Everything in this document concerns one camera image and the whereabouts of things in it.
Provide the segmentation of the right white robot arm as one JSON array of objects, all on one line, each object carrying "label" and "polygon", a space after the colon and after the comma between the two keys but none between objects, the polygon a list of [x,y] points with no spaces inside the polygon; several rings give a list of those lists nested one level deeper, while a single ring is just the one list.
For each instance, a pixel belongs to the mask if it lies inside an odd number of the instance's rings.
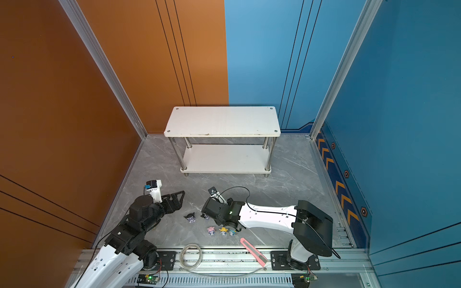
[{"label": "right white robot arm", "polygon": [[319,271],[319,257],[333,255],[333,219],[306,200],[293,206],[269,207],[209,198],[202,212],[224,228],[264,228],[292,235],[286,261],[294,270]]}]

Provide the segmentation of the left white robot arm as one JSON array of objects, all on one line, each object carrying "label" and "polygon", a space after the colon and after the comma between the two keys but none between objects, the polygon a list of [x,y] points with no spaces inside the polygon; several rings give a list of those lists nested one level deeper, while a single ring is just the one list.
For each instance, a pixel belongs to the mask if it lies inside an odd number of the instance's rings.
[{"label": "left white robot arm", "polygon": [[151,195],[137,197],[128,214],[108,234],[96,256],[72,288],[121,288],[138,272],[162,269],[157,247],[145,239],[161,219],[182,208],[185,192],[167,194],[155,202]]}]

